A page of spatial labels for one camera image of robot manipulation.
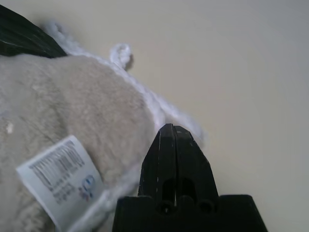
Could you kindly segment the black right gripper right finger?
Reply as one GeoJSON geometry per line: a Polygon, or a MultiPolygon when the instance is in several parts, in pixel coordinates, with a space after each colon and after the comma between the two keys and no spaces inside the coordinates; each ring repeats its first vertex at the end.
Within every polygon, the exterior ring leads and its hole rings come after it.
{"type": "Polygon", "coordinates": [[[175,126],[177,197],[189,196],[194,202],[216,202],[218,192],[210,163],[191,132],[175,126]]]}

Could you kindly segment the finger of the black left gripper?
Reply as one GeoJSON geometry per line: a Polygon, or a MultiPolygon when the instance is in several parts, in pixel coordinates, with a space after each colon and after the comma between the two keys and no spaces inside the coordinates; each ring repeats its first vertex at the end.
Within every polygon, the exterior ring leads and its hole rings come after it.
{"type": "Polygon", "coordinates": [[[46,58],[65,57],[58,43],[38,26],[14,11],[0,7],[0,54],[29,54],[46,58]]]}

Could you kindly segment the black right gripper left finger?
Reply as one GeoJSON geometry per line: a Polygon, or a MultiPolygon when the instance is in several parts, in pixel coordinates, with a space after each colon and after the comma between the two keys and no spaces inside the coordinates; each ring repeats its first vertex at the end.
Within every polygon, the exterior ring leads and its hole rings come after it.
{"type": "Polygon", "coordinates": [[[157,133],[141,167],[138,195],[155,202],[174,202],[176,191],[176,142],[172,124],[157,133]]]}

